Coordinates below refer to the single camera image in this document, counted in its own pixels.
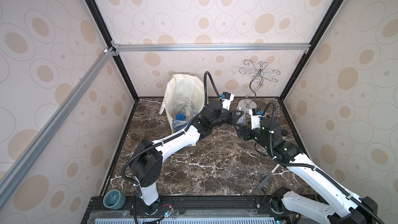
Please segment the clear slim case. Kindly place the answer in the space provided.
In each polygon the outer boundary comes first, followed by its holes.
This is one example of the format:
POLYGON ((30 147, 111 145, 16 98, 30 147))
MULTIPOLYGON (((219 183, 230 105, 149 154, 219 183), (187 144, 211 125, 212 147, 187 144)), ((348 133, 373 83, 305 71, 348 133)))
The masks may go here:
POLYGON ((238 120, 237 120, 237 124, 245 124, 246 123, 246 115, 247 115, 247 108, 246 106, 238 106, 237 107, 238 110, 238 120))

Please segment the black corner frame post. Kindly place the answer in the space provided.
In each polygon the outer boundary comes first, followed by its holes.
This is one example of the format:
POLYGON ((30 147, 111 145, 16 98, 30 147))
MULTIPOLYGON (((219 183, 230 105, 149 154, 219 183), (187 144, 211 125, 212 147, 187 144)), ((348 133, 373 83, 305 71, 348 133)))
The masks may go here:
POLYGON ((298 79, 299 75, 301 74, 302 70, 304 69, 306 63, 310 59, 312 53, 315 51, 317 45, 321 41, 323 35, 325 34, 326 30, 330 26, 332 20, 334 19, 334 17, 336 16, 336 14, 340 10, 340 8, 342 7, 343 2, 344 2, 344 0, 333 0, 332 1, 330 7, 326 11, 324 18, 320 22, 318 29, 316 30, 315 35, 313 36, 313 38, 310 41, 311 46, 310 46, 309 50, 307 52, 305 52, 303 54, 303 56, 301 57, 301 59, 299 60, 297 67, 293 71, 293 74, 291 75, 287 85, 285 86, 284 90, 282 91, 282 93, 279 97, 280 101, 283 102, 286 99, 286 97, 288 96, 290 90, 292 89, 293 85, 297 81, 297 79, 298 79))
MULTIPOLYGON (((90 13, 94 19, 94 22, 95 22, 97 28, 99 29, 99 32, 100 32, 103 40, 105 41, 105 44, 107 45, 107 47, 115 48, 116 46, 113 44, 113 38, 108 30, 108 27, 107 27, 105 20, 100 12, 100 9, 96 3, 96 0, 85 0, 85 2, 90 10, 90 13)), ((123 61, 122 61, 120 55, 117 54, 117 52, 116 52, 116 54, 113 56, 113 58, 117 65, 117 68, 118 68, 119 72, 121 73, 121 76, 127 86, 127 89, 130 92, 130 95, 132 96, 134 101, 137 101, 139 99, 139 96, 132 84, 132 81, 127 73, 126 67, 123 64, 123 61)))

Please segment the aluminium frame rail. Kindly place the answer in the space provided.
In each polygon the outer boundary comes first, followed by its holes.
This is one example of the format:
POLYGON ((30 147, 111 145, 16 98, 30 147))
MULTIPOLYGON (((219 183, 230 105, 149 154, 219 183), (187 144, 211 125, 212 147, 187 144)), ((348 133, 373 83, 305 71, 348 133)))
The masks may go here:
POLYGON ((91 86, 106 62, 115 53, 114 47, 108 47, 95 63, 90 67, 84 77, 72 89, 68 97, 55 111, 44 127, 34 137, 31 144, 23 151, 18 160, 1 180, 1 207, 7 203, 31 167, 37 161, 49 142, 52 140, 60 126, 78 104, 84 93, 91 86))
POLYGON ((156 51, 269 51, 269 50, 309 50, 310 43, 270 43, 270 44, 117 44, 117 52, 156 52, 156 51))

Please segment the aluminium frame rail left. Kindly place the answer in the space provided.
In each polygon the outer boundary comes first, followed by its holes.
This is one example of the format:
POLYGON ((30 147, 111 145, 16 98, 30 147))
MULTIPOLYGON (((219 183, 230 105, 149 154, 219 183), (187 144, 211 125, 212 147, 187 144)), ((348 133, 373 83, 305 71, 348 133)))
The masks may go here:
POLYGON ((60 126, 78 104, 84 93, 91 86, 106 62, 115 53, 114 47, 108 47, 95 63, 90 67, 84 77, 72 89, 68 97, 55 111, 44 127, 34 137, 31 144, 23 151, 18 160, 1 180, 1 207, 7 203, 31 167, 37 161, 49 142, 52 140, 60 126))

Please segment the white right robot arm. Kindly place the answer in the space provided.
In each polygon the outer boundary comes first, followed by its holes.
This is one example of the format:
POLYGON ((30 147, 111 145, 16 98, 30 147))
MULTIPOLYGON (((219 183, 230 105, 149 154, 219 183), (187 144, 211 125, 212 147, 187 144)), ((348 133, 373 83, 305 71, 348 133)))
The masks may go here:
POLYGON ((254 140, 266 149, 274 162, 298 175, 321 196, 319 202, 280 187, 269 199, 274 213, 296 212, 320 224, 382 223, 373 199, 353 193, 316 166, 298 146, 283 139, 282 128, 275 120, 260 117, 251 128, 233 117, 232 124, 239 138, 254 140))

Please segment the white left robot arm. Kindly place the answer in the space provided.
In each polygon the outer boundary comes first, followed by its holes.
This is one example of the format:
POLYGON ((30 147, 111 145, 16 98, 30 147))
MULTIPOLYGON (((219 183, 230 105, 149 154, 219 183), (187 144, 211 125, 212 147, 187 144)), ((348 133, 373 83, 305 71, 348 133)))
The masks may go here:
POLYGON ((180 131, 156 141, 142 140, 132 158, 122 168, 122 178, 137 187, 141 202, 150 207, 159 203, 156 181, 162 164, 174 153, 201 141, 213 128, 224 124, 238 126, 242 111, 230 111, 220 101, 212 101, 180 131))

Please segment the aluminium frame rail back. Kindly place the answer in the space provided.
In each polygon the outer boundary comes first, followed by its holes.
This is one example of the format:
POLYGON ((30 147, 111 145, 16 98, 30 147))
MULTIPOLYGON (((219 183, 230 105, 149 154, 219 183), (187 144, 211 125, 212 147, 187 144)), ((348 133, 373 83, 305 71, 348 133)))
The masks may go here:
POLYGON ((117 44, 117 52, 156 52, 156 51, 269 51, 269 50, 309 50, 310 43, 270 43, 270 44, 117 44))

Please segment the chrome jewelry stand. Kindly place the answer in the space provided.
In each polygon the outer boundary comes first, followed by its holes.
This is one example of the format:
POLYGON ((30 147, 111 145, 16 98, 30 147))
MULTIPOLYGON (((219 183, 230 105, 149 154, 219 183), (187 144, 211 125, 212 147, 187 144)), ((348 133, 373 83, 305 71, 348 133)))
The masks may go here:
POLYGON ((243 66, 239 68, 242 75, 249 75, 251 77, 248 83, 250 92, 238 103, 239 110, 247 110, 249 108, 256 108, 255 99, 257 98, 257 91, 264 85, 264 83, 277 83, 278 79, 275 77, 281 72, 277 69, 268 68, 265 61, 254 63, 250 59, 243 61, 243 66))

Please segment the Starry Night canvas tote bag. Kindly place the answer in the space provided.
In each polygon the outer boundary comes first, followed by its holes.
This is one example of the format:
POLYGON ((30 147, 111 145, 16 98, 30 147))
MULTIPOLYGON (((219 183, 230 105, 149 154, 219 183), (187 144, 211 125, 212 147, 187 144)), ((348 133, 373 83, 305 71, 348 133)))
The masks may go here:
POLYGON ((196 76, 175 74, 166 84, 166 91, 159 114, 166 114, 173 133, 185 128, 189 121, 204 107, 207 97, 203 82, 196 76), (185 120, 175 119, 184 114, 185 120))

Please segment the blue compass case front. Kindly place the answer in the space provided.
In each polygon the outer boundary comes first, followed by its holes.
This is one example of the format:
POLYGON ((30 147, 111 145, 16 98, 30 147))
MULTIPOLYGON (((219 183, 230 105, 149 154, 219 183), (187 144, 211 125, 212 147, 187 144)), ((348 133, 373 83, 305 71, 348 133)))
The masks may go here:
POLYGON ((178 121, 184 121, 185 120, 184 114, 177 114, 175 116, 175 119, 178 121))

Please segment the black corner frame post right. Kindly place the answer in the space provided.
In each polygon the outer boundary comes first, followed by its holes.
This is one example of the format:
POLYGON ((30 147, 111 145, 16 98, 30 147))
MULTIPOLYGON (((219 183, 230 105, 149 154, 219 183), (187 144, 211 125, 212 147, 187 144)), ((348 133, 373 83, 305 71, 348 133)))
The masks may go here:
POLYGON ((299 60, 297 67, 293 71, 293 74, 291 75, 287 85, 285 86, 284 90, 282 91, 282 93, 279 97, 280 101, 283 102, 286 99, 286 97, 288 96, 290 90, 292 89, 293 85, 297 81, 297 79, 298 79, 299 75, 301 74, 302 70, 304 69, 306 63, 310 59, 312 53, 315 51, 317 45, 321 41, 323 35, 325 34, 326 30, 330 26, 332 20, 334 19, 334 17, 336 16, 336 14, 340 10, 340 8, 342 7, 343 2, 344 2, 344 0, 333 0, 332 1, 330 7, 326 11, 324 18, 320 22, 318 29, 316 30, 315 35, 313 36, 313 38, 310 41, 311 46, 310 46, 309 50, 307 52, 305 52, 303 54, 303 56, 301 57, 301 59, 299 60))

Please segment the grey green bowl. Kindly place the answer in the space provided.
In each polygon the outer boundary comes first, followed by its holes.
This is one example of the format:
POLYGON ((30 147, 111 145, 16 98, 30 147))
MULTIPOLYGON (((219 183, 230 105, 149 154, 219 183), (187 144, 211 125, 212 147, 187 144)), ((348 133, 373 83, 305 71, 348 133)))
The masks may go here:
POLYGON ((121 209, 126 201, 126 196, 121 191, 114 189, 109 191, 103 198, 103 205, 111 210, 121 209))

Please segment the black corner frame post left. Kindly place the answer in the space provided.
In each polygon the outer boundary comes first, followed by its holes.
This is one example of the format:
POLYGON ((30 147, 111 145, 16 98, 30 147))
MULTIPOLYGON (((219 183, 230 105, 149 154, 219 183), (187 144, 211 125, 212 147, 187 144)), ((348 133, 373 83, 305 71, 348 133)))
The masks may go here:
MULTIPOLYGON (((90 13, 94 19, 94 22, 95 22, 97 28, 99 29, 99 32, 100 32, 103 40, 105 41, 105 44, 107 45, 107 47, 115 48, 116 46, 113 44, 113 38, 108 30, 108 27, 107 27, 105 20, 100 12, 100 9, 96 3, 96 0, 85 0, 85 2, 90 10, 90 13)), ((120 55, 117 54, 117 52, 116 52, 116 54, 113 56, 113 58, 117 65, 117 68, 118 68, 119 72, 121 73, 121 76, 127 86, 127 89, 130 92, 130 95, 132 96, 134 101, 137 101, 139 99, 139 96, 132 84, 132 81, 127 73, 126 67, 123 64, 123 61, 122 61, 120 55)))

